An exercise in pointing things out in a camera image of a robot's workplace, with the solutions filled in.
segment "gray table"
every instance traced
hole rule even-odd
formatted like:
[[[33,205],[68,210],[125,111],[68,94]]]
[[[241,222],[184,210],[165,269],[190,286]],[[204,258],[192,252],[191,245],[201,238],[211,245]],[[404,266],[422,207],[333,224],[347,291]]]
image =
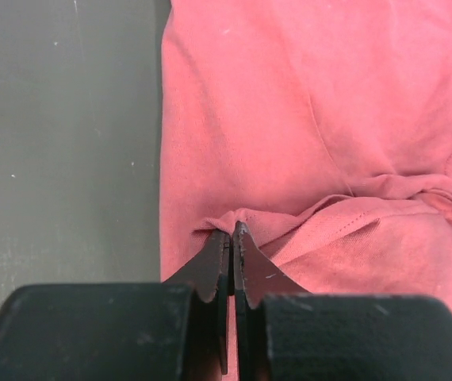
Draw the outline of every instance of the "gray table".
[[[0,0],[0,303],[159,277],[167,0]]]

